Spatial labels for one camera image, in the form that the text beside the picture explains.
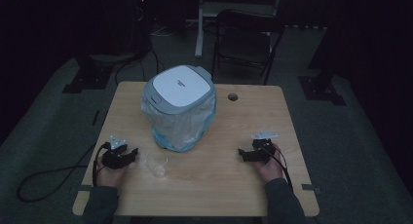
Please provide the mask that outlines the person's left hand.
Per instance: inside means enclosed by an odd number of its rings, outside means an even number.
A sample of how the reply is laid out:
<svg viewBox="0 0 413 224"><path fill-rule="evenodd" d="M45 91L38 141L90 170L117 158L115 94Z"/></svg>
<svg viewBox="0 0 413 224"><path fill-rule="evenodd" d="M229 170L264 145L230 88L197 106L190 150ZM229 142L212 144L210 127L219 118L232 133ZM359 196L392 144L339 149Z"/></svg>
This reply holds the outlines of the person's left hand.
<svg viewBox="0 0 413 224"><path fill-rule="evenodd" d="M102 158L99 158L97 160L96 185L120 189L127 170L127 168L107 168L103 165Z"/></svg>

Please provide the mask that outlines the clear plastic trash bag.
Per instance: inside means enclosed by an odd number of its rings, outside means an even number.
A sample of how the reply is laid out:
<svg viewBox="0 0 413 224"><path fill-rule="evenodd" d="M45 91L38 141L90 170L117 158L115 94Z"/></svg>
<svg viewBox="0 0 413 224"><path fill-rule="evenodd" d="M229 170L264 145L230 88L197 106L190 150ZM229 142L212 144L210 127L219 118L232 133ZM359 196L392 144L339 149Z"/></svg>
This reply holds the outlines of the clear plastic trash bag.
<svg viewBox="0 0 413 224"><path fill-rule="evenodd" d="M152 125L152 133L161 148L185 152L204 135L216 113L216 94L182 114L166 114L157 110L146 97L141 111Z"/></svg>

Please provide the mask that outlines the grey tape strip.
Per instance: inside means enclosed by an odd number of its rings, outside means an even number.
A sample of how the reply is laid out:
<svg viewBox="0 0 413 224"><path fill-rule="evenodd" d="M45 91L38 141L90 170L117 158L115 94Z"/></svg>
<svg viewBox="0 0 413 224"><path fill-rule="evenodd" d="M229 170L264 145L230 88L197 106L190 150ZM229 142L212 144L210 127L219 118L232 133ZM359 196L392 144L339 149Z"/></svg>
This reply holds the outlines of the grey tape strip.
<svg viewBox="0 0 413 224"><path fill-rule="evenodd" d="M305 191L313 191L315 194L320 194L320 188L314 186L313 184L301 184L301 186Z"/></svg>
<svg viewBox="0 0 413 224"><path fill-rule="evenodd" d="M78 192L90 192L91 189L93 188L93 185L77 185L77 186L72 186L69 189L70 194L76 194Z"/></svg>

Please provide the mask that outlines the grey white-lidded trash can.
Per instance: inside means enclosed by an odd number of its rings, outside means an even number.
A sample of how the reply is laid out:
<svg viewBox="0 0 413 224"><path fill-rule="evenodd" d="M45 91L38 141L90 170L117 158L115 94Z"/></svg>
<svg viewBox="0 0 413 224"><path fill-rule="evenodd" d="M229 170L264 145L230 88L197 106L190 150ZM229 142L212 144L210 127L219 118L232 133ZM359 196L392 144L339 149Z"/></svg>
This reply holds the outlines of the grey white-lidded trash can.
<svg viewBox="0 0 413 224"><path fill-rule="evenodd" d="M202 67L178 65L153 77L142 97L166 114L182 114L203 103L213 93L211 75Z"/></svg>

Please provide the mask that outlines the person's right hand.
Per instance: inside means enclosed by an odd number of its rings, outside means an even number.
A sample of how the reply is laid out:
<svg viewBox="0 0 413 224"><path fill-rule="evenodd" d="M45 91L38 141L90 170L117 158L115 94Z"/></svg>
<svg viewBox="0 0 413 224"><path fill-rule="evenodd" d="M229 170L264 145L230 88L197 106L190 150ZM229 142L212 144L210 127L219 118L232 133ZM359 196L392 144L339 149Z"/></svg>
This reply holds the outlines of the person's right hand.
<svg viewBox="0 0 413 224"><path fill-rule="evenodd" d="M280 148L277 144L274 144L274 148L275 153L267 164L263 164L262 162L255 162L253 164L265 183L277 178L283 178Z"/></svg>

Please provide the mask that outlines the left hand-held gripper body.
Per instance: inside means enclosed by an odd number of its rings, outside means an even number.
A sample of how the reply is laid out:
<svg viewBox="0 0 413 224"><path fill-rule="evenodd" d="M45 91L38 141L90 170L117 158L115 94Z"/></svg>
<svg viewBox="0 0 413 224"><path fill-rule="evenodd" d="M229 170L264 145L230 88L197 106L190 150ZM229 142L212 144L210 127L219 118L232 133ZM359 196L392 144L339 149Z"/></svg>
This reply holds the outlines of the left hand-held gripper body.
<svg viewBox="0 0 413 224"><path fill-rule="evenodd" d="M128 154L126 151L121 153L118 151L118 147L127 144L124 139L110 136L109 141L106 142L108 146L107 151L103 154L102 163L105 167L118 169L124 168L131 164L128 160Z"/></svg>

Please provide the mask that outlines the clear plastic cup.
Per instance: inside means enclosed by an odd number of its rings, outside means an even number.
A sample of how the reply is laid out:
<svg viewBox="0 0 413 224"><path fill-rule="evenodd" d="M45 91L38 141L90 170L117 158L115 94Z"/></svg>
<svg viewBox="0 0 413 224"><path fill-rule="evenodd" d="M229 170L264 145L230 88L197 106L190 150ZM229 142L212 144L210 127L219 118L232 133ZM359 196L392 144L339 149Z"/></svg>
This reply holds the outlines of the clear plastic cup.
<svg viewBox="0 0 413 224"><path fill-rule="evenodd" d="M153 151L147 155L145 166L155 177L163 178L167 173L168 162L169 157L165 152Z"/></svg>

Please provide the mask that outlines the black floor stand base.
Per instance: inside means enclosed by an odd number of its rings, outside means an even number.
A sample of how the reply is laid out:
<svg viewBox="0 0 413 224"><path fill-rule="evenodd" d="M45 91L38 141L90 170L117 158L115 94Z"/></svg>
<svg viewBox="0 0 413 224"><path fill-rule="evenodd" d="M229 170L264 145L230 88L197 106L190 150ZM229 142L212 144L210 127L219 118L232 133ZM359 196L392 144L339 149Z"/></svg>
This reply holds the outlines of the black floor stand base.
<svg viewBox="0 0 413 224"><path fill-rule="evenodd" d="M81 93L83 90L104 90L113 70L90 56L75 56L79 69L71 81L63 88L63 93Z"/></svg>
<svg viewBox="0 0 413 224"><path fill-rule="evenodd" d="M331 101L333 105L345 106L344 98L336 92L331 84L335 72L316 64L310 64L310 69L319 71L317 76L299 76L300 86L307 100Z"/></svg>

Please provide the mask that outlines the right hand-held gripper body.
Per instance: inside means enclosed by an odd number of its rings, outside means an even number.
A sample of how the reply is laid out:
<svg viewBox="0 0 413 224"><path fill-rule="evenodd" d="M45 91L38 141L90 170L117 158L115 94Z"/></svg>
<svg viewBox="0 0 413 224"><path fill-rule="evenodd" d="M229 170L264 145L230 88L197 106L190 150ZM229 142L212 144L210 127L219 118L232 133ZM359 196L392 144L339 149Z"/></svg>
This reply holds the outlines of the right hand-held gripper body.
<svg viewBox="0 0 413 224"><path fill-rule="evenodd" d="M253 134L252 138L252 161L267 163L275 153L272 138L277 137L275 132L260 131Z"/></svg>

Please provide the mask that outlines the black folding chair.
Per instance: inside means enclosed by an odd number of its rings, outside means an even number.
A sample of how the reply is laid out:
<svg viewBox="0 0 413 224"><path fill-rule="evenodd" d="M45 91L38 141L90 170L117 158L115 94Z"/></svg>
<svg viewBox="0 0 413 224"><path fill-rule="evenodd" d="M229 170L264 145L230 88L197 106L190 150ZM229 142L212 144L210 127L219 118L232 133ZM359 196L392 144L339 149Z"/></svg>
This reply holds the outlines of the black folding chair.
<svg viewBox="0 0 413 224"><path fill-rule="evenodd" d="M282 21L273 15L227 9L221 11L214 22L211 76L225 61L259 68L266 85L285 32Z"/></svg>

